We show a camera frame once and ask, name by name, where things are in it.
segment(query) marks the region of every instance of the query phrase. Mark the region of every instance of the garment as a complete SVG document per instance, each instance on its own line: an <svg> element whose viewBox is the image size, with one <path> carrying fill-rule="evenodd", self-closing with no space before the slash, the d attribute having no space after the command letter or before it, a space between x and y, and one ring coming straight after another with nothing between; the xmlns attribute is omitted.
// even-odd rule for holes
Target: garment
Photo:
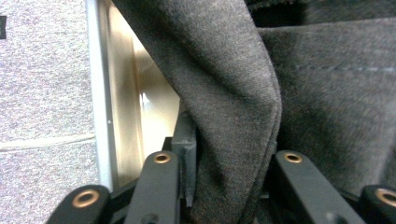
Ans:
<svg viewBox="0 0 396 224"><path fill-rule="evenodd" d="M114 3L200 131L190 222L252 222L276 139L337 188L395 185L394 19L309 25L323 22L311 13L257 30L241 0Z"/></svg>

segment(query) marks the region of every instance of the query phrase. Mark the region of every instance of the cream colored surface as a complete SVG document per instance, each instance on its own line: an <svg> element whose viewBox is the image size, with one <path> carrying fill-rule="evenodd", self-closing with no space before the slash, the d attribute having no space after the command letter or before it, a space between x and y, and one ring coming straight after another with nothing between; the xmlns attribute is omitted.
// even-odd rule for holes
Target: cream colored surface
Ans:
<svg viewBox="0 0 396 224"><path fill-rule="evenodd" d="M137 178L144 159L175 128L179 99L128 23L108 9L107 56L119 185Z"/></svg>

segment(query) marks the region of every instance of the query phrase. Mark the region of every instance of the dark gray cloth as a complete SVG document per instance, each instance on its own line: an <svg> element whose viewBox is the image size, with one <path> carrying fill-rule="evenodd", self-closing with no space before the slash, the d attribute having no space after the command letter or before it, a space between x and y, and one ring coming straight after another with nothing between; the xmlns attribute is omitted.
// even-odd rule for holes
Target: dark gray cloth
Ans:
<svg viewBox="0 0 396 224"><path fill-rule="evenodd" d="M395 31L396 19L260 29L283 99L279 148L356 195L396 184Z"/></svg>
<svg viewBox="0 0 396 224"><path fill-rule="evenodd" d="M203 139L191 221L251 222L280 122L269 57L243 1L114 1Z"/></svg>

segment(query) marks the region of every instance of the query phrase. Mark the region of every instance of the speckled gray surface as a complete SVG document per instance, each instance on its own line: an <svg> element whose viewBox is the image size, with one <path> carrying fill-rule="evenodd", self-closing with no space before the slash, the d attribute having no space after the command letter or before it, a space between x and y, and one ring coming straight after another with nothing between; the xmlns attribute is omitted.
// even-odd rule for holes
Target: speckled gray surface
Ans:
<svg viewBox="0 0 396 224"><path fill-rule="evenodd" d="M97 179L84 0L3 0L0 223L43 223Z"/></svg>

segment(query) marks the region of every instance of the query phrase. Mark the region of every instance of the gray carpet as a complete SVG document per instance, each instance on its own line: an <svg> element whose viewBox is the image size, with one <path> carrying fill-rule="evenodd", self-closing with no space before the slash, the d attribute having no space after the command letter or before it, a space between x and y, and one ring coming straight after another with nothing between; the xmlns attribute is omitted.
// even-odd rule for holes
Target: gray carpet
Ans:
<svg viewBox="0 0 396 224"><path fill-rule="evenodd" d="M97 183L85 1L2 1L0 223L43 223Z"/></svg>

